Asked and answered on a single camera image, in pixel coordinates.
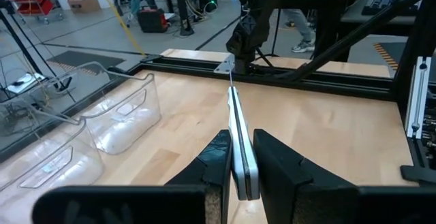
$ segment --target clear plastic bin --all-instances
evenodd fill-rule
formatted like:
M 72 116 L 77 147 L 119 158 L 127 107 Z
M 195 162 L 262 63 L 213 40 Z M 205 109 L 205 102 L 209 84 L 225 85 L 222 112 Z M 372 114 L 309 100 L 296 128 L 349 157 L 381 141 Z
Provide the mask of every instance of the clear plastic bin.
M 90 185 L 104 172 L 104 164 L 84 119 L 78 121 L 37 110 L 22 99 L 0 104 L 15 130 L 0 137 L 34 133 L 34 143 L 0 164 L 0 223 L 31 223 L 31 210 L 39 196 L 64 185 Z M 43 125 L 52 131 L 37 129 Z
M 92 70 L 94 74 L 83 70 Z M 94 91 L 88 90 L 88 93 L 100 92 L 102 98 L 90 104 L 79 116 L 87 120 L 98 149 L 116 155 L 127 150 L 161 118 L 153 74 L 138 78 L 108 71 L 99 63 L 92 62 L 43 83 L 43 89 L 36 87 L 32 97 L 42 106 L 44 96 L 49 96 L 51 103 L 63 103 L 61 100 L 68 99 L 68 96 L 83 96 L 84 89 L 91 89 L 90 84 L 101 83 L 102 78 L 119 78 L 124 83 L 109 93 L 95 91 L 95 88 Z M 59 81 L 69 86 L 60 89 Z

